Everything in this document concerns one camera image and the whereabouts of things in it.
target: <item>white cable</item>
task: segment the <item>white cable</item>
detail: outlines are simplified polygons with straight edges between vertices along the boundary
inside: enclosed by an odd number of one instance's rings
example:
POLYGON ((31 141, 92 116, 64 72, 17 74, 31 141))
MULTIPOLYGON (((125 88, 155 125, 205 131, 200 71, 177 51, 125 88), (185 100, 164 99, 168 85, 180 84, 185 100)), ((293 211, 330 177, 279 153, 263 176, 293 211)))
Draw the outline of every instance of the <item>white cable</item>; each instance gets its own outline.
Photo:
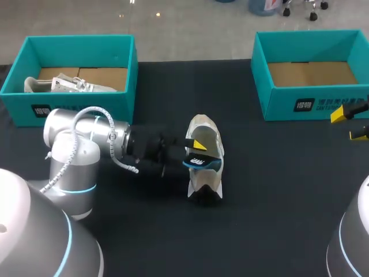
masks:
POLYGON ((125 170, 129 170, 133 173, 138 173, 138 169, 135 168, 134 166, 129 166, 126 165, 124 163, 121 163, 116 157, 115 157, 115 149, 114 149, 114 141, 116 139, 116 134, 115 134, 115 124, 114 124, 114 120, 112 118, 112 116, 110 115, 110 113, 101 108, 101 107, 87 107, 84 108, 83 110, 81 110, 79 113, 76 114, 76 116, 73 118, 73 122, 71 124, 71 135, 73 137, 73 148, 72 151, 67 159, 67 161, 65 162, 65 164, 62 166, 62 168, 60 169, 60 171, 57 173, 57 175, 49 181, 49 183, 43 187, 42 189, 40 189, 41 193, 45 193, 46 191, 48 191, 49 189, 51 189, 59 180, 60 178, 62 178, 62 176, 64 175, 65 171, 67 170, 67 168, 70 166, 72 160, 74 159, 77 150, 78 150, 78 134, 76 131, 76 125, 77 122, 81 119, 81 117, 83 115, 85 115, 86 113, 89 113, 90 111, 98 111, 102 114, 104 114, 106 116, 106 118, 109 121, 109 125, 110 125, 110 157, 113 160, 113 162, 115 164, 117 164, 118 166, 120 166, 121 168, 125 169, 125 170))

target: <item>chair leg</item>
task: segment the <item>chair leg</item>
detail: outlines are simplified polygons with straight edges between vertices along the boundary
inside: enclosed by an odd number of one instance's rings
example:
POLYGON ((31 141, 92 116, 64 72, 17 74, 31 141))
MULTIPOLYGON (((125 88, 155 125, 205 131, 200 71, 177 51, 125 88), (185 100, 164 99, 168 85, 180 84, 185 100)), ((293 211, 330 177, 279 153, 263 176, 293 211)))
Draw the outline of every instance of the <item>chair leg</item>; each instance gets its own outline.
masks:
POLYGON ((311 3, 312 3, 312 12, 310 13, 310 21, 315 21, 318 19, 318 15, 315 12, 317 4, 315 3, 315 0, 311 1, 311 3))
POLYGON ((286 1, 284 1, 284 0, 283 0, 283 2, 284 2, 284 3, 286 3, 286 2, 287 2, 287 6, 286 6, 286 8, 285 8, 285 9, 284 9, 284 11, 283 11, 283 16, 289 16, 289 15, 291 14, 291 11, 290 11, 290 9, 289 9, 289 6, 290 6, 290 4, 291 4, 292 0, 286 0, 286 1))
POLYGON ((321 2, 321 9, 322 10, 328 9, 328 2, 322 0, 322 2, 321 2))

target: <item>yellow object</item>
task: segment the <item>yellow object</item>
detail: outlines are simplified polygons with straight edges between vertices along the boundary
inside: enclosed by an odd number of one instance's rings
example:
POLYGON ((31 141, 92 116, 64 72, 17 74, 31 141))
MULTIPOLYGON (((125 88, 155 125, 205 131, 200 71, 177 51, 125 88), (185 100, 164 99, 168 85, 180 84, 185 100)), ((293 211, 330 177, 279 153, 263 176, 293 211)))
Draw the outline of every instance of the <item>yellow object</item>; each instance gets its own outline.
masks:
POLYGON ((344 116, 344 106, 339 107, 336 111, 334 111, 330 115, 330 123, 336 123, 336 122, 340 122, 346 119, 347 118, 345 118, 344 116))
POLYGON ((199 143, 197 140, 194 140, 194 149, 206 151, 206 147, 199 143))
POLYGON ((350 132, 350 140, 369 140, 369 138, 367 138, 367 136, 354 137, 354 138, 352 138, 352 134, 350 132))

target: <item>teal box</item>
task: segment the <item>teal box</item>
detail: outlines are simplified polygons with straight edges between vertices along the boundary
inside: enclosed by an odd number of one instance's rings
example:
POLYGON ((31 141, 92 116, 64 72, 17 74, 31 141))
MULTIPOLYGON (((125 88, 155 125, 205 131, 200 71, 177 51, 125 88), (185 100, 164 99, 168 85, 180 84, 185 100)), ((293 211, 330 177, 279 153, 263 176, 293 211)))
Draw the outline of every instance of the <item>teal box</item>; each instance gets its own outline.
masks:
POLYGON ((17 127, 43 126, 47 113, 58 107, 81 110, 99 106, 115 120, 132 123, 137 73, 131 35, 30 36, 22 45, 0 97, 17 127), (24 80, 29 76, 38 78, 41 68, 127 68, 126 88, 103 93, 24 93, 24 80))
POLYGON ((369 43, 360 30, 257 32, 251 69, 266 121, 329 119, 341 104, 368 99, 369 43), (269 62, 347 62, 358 84, 276 87, 269 62))

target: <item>shoelace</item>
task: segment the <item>shoelace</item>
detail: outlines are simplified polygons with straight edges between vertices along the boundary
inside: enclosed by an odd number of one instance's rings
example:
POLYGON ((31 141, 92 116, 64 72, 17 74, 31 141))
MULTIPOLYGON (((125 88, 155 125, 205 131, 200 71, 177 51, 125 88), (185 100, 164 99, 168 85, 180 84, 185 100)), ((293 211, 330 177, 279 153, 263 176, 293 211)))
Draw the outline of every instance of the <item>shoelace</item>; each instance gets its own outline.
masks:
POLYGON ((93 90, 93 85, 86 82, 84 79, 74 77, 73 81, 77 82, 76 88, 81 92, 91 92, 93 90))

